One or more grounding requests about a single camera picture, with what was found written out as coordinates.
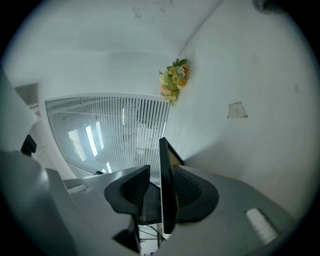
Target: window blind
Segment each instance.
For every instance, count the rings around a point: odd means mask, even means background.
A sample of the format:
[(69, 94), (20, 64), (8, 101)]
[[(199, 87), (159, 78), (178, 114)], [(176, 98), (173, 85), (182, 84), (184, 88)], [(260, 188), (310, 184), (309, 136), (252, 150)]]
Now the window blind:
[(160, 183), (159, 139), (170, 104), (161, 99), (90, 96), (46, 102), (50, 127), (65, 161), (90, 173), (150, 165)]

